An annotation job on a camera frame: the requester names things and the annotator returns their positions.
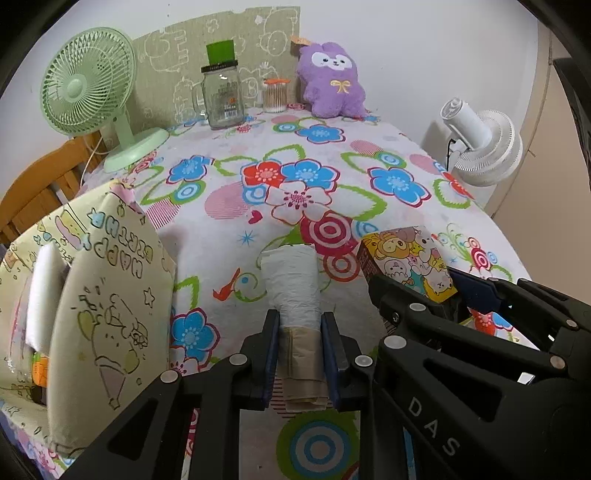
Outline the white plastic bag roll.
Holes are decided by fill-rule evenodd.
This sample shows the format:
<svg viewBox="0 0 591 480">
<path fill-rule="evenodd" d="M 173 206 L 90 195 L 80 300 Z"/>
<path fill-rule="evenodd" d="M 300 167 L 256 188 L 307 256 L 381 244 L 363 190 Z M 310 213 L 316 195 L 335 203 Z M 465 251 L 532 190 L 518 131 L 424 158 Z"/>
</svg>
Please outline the white plastic bag roll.
<svg viewBox="0 0 591 480">
<path fill-rule="evenodd" d="M 280 313 L 277 371 L 290 413 L 325 410 L 329 403 L 322 358 L 322 309 L 314 247 L 284 245 L 260 260 L 270 308 Z"/>
</svg>

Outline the yellow cartoon tissue pack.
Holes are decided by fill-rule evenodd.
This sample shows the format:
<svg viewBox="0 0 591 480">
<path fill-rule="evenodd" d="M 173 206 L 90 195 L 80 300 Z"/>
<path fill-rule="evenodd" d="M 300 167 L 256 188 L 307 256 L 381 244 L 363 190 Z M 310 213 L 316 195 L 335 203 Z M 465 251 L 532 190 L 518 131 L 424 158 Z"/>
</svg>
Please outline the yellow cartoon tissue pack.
<svg viewBox="0 0 591 480">
<path fill-rule="evenodd" d="M 409 226 L 363 236 L 356 258 L 367 281 L 382 274 L 437 303 L 457 289 L 426 227 Z"/>
</svg>

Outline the green tissue pack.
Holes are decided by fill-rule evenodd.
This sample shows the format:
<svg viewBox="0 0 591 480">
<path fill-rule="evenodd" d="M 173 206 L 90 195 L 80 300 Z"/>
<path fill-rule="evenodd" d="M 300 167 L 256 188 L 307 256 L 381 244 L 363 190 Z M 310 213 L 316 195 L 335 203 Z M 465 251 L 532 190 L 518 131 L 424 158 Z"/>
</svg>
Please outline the green tissue pack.
<svg viewBox="0 0 591 480">
<path fill-rule="evenodd" d="M 32 357 L 32 380 L 36 386 L 46 388 L 48 384 L 49 358 L 35 351 Z"/>
</svg>

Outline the clear plastic wipes pack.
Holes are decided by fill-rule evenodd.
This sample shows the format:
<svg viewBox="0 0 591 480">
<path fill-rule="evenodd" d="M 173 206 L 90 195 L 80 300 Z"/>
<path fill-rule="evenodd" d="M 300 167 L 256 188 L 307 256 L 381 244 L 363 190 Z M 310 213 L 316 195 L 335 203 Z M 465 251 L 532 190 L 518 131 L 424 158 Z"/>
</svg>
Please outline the clear plastic wipes pack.
<svg viewBox="0 0 591 480">
<path fill-rule="evenodd" d="M 26 342 L 28 295 L 23 292 L 13 312 L 8 343 L 7 364 L 22 383 L 32 383 L 34 350 Z"/>
</svg>

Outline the white towel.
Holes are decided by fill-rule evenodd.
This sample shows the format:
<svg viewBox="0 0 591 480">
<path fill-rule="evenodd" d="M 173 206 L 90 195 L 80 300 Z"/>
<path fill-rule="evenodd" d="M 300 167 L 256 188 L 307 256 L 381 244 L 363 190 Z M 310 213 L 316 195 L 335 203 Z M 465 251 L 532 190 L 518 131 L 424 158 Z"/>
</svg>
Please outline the white towel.
<svg viewBox="0 0 591 480">
<path fill-rule="evenodd" d="M 57 309 L 70 266 L 58 248 L 47 244 L 40 248 L 33 269 L 26 323 L 26 343 L 48 356 Z"/>
</svg>

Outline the beige door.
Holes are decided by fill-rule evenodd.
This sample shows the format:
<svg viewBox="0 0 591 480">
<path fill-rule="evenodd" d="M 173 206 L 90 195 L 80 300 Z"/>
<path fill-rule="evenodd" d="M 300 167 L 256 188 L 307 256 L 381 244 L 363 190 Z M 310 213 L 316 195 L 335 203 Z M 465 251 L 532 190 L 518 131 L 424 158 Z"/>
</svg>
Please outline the beige door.
<svg viewBox="0 0 591 480">
<path fill-rule="evenodd" d="M 575 121 L 553 61 L 568 56 L 544 25 L 528 110 L 525 151 L 487 207 L 533 280 L 590 301 L 590 188 Z"/>
</svg>

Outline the cream cartoon fabric storage box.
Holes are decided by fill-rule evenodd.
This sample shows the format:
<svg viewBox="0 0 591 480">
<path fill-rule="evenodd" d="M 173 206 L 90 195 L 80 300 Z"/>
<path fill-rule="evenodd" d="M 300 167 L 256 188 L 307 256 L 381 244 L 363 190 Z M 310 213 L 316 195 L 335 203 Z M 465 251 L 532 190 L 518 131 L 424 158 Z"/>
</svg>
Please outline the cream cartoon fabric storage box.
<svg viewBox="0 0 591 480">
<path fill-rule="evenodd" d="M 12 316 L 41 247 L 70 269 L 49 350 L 46 388 L 7 364 Z M 26 230 L 1 262 L 1 403 L 30 437 L 80 454 L 166 367 L 176 265 L 133 191 L 113 180 Z"/>
</svg>

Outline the white standing fan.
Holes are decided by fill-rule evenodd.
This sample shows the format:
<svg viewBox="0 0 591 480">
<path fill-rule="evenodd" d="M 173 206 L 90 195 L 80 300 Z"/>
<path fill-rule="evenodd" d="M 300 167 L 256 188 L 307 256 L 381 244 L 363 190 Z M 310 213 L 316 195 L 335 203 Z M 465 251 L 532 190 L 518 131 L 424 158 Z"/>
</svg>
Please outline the white standing fan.
<svg viewBox="0 0 591 480">
<path fill-rule="evenodd" d="M 474 187 L 495 186 L 520 165 L 523 141 L 512 120 L 497 110 L 475 112 L 468 102 L 454 97 L 440 112 L 451 131 L 447 165 Z"/>
</svg>

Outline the floral tablecloth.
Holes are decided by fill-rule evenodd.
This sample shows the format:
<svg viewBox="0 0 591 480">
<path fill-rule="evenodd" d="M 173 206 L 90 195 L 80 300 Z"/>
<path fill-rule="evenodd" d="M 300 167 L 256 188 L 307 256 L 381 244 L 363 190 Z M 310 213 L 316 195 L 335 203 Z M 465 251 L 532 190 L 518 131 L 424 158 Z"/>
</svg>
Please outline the floral tablecloth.
<svg viewBox="0 0 591 480">
<path fill-rule="evenodd" d="M 165 369 L 182 375 L 211 369 L 259 330 L 270 307 L 260 260 L 284 245 L 315 248 L 322 309 L 369 354 L 384 335 L 356 258 L 369 233 L 423 225 L 447 267 L 527 276 L 471 193 L 374 116 L 322 120 L 293 106 L 226 132 L 191 119 L 136 164 L 94 170 L 78 197 L 113 180 L 133 191 L 175 262 Z M 2 403 L 1 430 L 45 479 L 74 461 L 17 427 Z"/>
</svg>

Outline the cotton swab jar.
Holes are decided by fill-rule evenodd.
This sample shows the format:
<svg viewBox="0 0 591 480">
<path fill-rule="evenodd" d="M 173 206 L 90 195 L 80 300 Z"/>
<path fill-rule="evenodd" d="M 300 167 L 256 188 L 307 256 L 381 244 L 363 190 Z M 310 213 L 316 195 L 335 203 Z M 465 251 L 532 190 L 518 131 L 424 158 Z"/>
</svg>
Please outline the cotton swab jar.
<svg viewBox="0 0 591 480">
<path fill-rule="evenodd" d="M 263 110 L 280 113 L 287 110 L 288 79 L 270 78 L 263 81 Z"/>
</svg>

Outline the purple plush toy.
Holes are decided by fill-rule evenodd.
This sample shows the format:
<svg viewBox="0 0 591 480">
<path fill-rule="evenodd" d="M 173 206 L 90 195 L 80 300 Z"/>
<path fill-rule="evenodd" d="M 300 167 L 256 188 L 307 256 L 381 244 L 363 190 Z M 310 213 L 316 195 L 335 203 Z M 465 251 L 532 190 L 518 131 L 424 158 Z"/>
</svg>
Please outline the purple plush toy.
<svg viewBox="0 0 591 480">
<path fill-rule="evenodd" d="M 366 115 L 366 92 L 359 81 L 356 62 L 335 42 L 301 46 L 297 76 L 304 102 L 318 118 Z"/>
</svg>

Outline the glass mason jar mug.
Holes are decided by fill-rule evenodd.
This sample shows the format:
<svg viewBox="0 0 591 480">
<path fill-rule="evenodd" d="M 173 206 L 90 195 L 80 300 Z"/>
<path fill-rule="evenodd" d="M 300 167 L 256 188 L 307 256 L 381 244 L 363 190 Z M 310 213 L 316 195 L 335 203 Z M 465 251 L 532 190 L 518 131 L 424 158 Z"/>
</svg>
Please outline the glass mason jar mug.
<svg viewBox="0 0 591 480">
<path fill-rule="evenodd" d="M 223 40 L 208 44 L 206 53 L 208 64 L 200 69 L 202 79 L 191 90 L 193 109 L 212 130 L 238 126 L 245 121 L 245 108 L 235 43 Z"/>
</svg>

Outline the green desk fan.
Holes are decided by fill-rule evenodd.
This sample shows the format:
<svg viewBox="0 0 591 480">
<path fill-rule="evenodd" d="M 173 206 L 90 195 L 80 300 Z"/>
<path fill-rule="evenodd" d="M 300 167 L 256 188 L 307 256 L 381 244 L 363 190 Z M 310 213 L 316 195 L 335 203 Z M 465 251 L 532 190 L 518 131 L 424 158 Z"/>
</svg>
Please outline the green desk fan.
<svg viewBox="0 0 591 480">
<path fill-rule="evenodd" d="M 132 132 L 126 104 L 136 81 L 131 40 L 110 27 L 85 30 L 56 53 L 42 78 L 41 111 L 52 128 L 70 137 L 111 124 L 119 145 L 103 161 L 107 173 L 122 170 L 169 138 L 159 127 Z"/>
</svg>

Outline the beige cartoon cardboard panel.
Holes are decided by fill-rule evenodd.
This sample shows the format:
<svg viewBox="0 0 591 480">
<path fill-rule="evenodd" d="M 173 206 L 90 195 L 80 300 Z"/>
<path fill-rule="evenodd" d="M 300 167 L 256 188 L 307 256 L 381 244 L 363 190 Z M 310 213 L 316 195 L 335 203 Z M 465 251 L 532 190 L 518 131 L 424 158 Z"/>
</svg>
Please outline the beige cartoon cardboard panel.
<svg viewBox="0 0 591 480">
<path fill-rule="evenodd" d="M 131 128 L 172 127 L 204 113 L 201 69 L 206 47 L 230 40 L 246 107 L 256 105 L 267 79 L 287 79 L 287 98 L 296 97 L 297 53 L 291 38 L 300 32 L 301 8 L 253 7 L 217 12 L 169 25 L 134 39 L 136 82 L 127 112 Z"/>
</svg>

